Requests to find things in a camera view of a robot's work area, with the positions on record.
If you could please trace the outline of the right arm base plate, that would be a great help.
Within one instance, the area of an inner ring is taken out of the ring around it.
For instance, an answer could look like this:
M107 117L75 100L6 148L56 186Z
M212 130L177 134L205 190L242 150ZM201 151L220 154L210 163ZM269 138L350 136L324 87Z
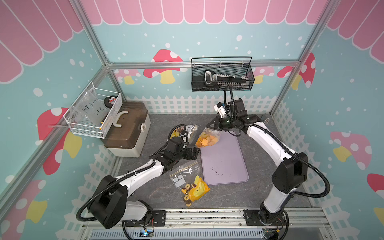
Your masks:
M247 226L275 226L284 227L287 223L287 217L283 211L270 214L267 210L243 210L243 217Z

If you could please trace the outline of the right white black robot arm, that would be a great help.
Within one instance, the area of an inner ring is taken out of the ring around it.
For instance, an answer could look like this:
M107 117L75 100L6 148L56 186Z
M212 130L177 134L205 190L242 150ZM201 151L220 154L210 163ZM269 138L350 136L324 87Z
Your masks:
M255 140L277 166L271 177L273 187L268 197L261 203L258 213L245 215L245 218L255 219L262 225L273 225L278 220L288 219L285 206L293 196L314 199L327 196L331 190L330 182L309 162L308 156L303 152L297 153L284 144L257 115L248 114L243 100L233 98L233 88L230 85L224 88L224 95L227 94L231 96L230 102L224 101L215 106L217 116L207 127L229 133L239 130ZM312 170L322 179L325 188L321 193L308 194L297 190L307 180L308 170Z

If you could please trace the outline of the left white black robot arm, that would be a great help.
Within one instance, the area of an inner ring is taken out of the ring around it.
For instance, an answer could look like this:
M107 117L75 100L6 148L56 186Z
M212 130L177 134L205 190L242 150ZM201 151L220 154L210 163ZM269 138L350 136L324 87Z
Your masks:
M143 200L130 202L137 189L171 171L180 160L196 160L199 150L189 147L192 125L179 124L169 133L165 144L141 167L118 177L107 175L93 196L76 213L80 222L98 221L105 229L118 223L134 222L147 228L153 222L153 209Z

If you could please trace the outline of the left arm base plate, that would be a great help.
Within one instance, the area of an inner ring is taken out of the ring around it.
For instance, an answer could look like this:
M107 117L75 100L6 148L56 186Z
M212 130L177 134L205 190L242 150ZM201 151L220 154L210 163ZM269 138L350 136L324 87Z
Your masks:
M164 227L166 221L166 211L150 210L141 220L125 221L125 227Z

